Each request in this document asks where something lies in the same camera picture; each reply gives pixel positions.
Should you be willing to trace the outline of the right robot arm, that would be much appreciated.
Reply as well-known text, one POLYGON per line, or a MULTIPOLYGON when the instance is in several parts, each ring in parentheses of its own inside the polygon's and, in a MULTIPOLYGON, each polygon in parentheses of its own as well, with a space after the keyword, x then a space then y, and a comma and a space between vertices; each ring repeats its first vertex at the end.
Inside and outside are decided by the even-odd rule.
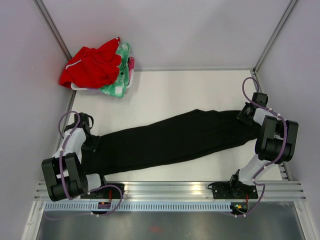
POLYGON ((261 126, 255 143, 255 155, 230 179, 228 193, 235 199, 257 199, 258 180, 273 166, 293 158, 299 124, 285 120, 267 109, 268 96, 255 92, 237 119, 246 125, 261 126))

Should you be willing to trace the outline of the black trousers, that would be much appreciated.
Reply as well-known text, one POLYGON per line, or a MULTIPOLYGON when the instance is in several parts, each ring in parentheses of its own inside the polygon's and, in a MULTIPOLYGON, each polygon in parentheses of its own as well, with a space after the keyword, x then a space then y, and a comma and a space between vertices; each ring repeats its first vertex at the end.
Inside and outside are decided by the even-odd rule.
POLYGON ((261 125, 244 124, 238 110, 199 110, 103 135, 95 152, 82 151, 87 175, 102 176, 195 160, 244 145, 261 125))

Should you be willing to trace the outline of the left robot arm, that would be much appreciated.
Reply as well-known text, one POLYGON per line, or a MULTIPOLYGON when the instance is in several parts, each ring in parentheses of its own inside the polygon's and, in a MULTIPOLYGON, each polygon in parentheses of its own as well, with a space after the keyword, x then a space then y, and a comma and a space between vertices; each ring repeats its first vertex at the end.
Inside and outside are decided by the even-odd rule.
POLYGON ((41 163, 48 196, 53 202, 90 193, 99 199, 105 198, 109 186, 101 181, 99 174, 86 174, 82 166, 83 151, 91 154, 98 149, 100 137, 91 134, 94 119, 83 112, 71 113, 74 122, 64 128, 58 150, 41 163))

